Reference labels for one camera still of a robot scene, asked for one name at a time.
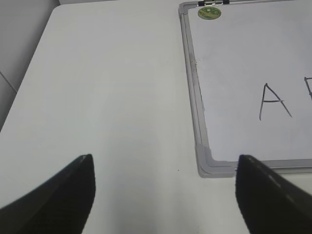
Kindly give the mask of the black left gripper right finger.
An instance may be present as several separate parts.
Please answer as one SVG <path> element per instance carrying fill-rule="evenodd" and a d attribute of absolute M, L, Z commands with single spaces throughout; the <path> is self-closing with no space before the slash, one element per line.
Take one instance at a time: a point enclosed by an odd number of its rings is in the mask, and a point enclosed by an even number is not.
<path fill-rule="evenodd" d="M 251 234 L 312 232 L 312 196 L 253 156 L 239 157 L 235 196 Z"/>

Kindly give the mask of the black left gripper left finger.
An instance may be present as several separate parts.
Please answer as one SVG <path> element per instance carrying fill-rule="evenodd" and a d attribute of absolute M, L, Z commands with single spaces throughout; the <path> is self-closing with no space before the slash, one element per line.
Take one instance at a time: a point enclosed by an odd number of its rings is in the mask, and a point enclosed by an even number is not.
<path fill-rule="evenodd" d="M 77 157 L 0 210 L 2 234 L 80 234 L 96 195 L 93 156 Z"/>

